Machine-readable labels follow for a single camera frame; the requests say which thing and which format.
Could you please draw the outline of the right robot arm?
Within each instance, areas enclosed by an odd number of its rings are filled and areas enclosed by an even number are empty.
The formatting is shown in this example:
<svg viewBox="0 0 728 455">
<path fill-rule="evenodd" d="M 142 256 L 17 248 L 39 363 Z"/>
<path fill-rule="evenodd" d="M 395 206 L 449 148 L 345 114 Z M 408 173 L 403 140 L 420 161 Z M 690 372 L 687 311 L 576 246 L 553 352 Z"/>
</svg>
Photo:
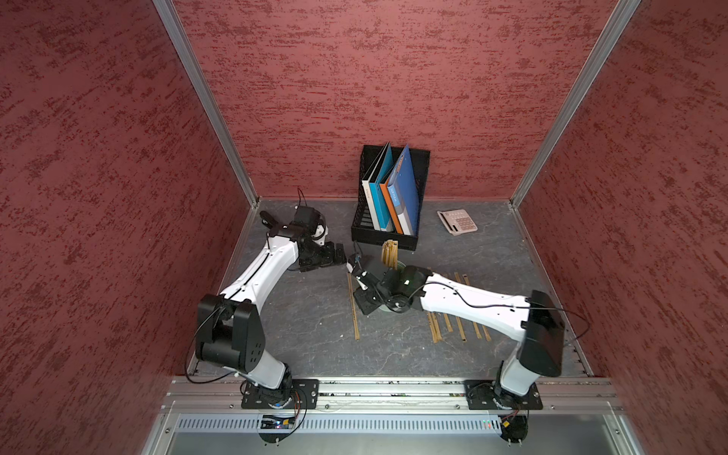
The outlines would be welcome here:
<svg viewBox="0 0 728 455">
<path fill-rule="evenodd" d="M 504 405 L 527 396 L 538 379 L 562 375 L 565 324 L 561 310 L 543 292 L 528 297 L 498 294 L 413 265 L 401 270 L 380 263 L 347 268 L 358 283 L 353 297 L 364 315 L 380 307 L 398 314 L 440 313 L 481 324 L 515 341 L 514 351 L 490 386 Z"/>
</svg>

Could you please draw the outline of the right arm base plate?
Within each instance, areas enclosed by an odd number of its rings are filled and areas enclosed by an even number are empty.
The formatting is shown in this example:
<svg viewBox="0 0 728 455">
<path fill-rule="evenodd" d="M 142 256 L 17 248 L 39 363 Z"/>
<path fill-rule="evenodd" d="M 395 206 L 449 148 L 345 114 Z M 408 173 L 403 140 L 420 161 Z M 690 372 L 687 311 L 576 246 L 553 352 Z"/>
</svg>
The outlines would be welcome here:
<svg viewBox="0 0 728 455">
<path fill-rule="evenodd" d="M 465 380 L 464 397 L 470 411 L 542 411 L 543 403 L 536 383 L 519 396 L 495 385 L 494 380 Z"/>
</svg>

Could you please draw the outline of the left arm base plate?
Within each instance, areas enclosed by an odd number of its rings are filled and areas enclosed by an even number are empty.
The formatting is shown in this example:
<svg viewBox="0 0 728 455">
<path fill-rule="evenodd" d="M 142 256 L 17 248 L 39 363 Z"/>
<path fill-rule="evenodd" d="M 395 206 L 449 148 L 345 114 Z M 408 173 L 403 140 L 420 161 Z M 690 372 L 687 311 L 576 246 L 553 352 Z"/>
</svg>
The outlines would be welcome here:
<svg viewBox="0 0 728 455">
<path fill-rule="evenodd" d="M 275 390 L 246 383 L 242 388 L 243 410 L 288 411 L 297 408 L 314 410 L 318 406 L 318 379 L 285 380 Z"/>
</svg>

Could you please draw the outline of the green metal cup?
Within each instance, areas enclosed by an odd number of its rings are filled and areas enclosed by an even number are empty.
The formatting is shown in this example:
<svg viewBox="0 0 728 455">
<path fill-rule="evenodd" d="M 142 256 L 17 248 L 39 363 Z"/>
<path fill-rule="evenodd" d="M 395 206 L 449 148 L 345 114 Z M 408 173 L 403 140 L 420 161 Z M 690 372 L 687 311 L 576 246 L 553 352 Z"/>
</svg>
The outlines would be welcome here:
<svg viewBox="0 0 728 455">
<path fill-rule="evenodd" d="M 404 296 L 407 286 L 404 271 L 405 265 L 398 262 L 394 268 L 387 271 L 380 283 L 383 307 L 396 314 L 405 313 L 410 309 L 408 300 Z"/>
</svg>

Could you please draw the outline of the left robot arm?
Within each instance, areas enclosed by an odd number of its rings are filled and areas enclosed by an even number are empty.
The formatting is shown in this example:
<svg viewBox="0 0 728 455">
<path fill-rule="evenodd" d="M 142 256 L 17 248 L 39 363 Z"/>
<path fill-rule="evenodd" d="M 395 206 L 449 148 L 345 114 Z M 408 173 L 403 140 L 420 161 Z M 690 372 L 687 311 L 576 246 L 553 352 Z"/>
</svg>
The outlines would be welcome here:
<svg viewBox="0 0 728 455">
<path fill-rule="evenodd" d="M 291 267 L 301 272 L 341 265 L 343 245 L 326 239 L 324 216 L 297 206 L 289 223 L 261 212 L 265 244 L 250 266 L 219 295 L 197 306 L 195 357 L 240 373 L 271 408 L 288 405 L 294 394 L 290 368 L 267 352 L 261 313 L 271 291 Z"/>
</svg>

